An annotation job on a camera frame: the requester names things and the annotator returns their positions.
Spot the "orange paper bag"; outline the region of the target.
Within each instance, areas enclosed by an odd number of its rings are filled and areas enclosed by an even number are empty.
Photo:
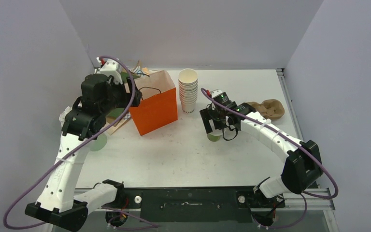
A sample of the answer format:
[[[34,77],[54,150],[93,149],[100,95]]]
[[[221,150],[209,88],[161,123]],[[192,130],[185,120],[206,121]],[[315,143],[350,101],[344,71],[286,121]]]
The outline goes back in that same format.
[[[141,136],[178,119],[176,86],[167,71],[136,78],[135,84],[143,98],[129,112]]]

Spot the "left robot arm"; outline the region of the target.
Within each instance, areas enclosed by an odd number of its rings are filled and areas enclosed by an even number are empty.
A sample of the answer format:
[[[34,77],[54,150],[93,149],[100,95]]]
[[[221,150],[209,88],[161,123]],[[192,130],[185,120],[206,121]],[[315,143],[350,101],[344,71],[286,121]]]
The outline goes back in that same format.
[[[124,204],[122,183],[107,179],[79,195],[75,195],[75,187],[89,152],[87,146],[105,131],[106,116],[116,108],[127,111],[138,106],[142,97],[132,78],[123,84],[101,73],[88,75],[81,90],[65,116],[55,166],[45,188],[25,209],[26,215],[71,232],[80,230],[88,215],[103,205],[118,208]]]

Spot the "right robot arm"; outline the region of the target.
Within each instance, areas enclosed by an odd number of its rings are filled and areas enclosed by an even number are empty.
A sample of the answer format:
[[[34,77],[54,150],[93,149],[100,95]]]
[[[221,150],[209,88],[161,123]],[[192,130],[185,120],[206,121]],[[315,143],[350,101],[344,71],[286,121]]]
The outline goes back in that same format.
[[[201,92],[211,101],[200,110],[207,134],[224,129],[245,132],[268,147],[284,164],[280,175],[267,177],[254,187],[257,205],[265,207],[283,193],[301,194],[324,173],[316,143],[305,143],[288,135],[248,103],[237,105],[231,101],[224,91],[202,88]]]

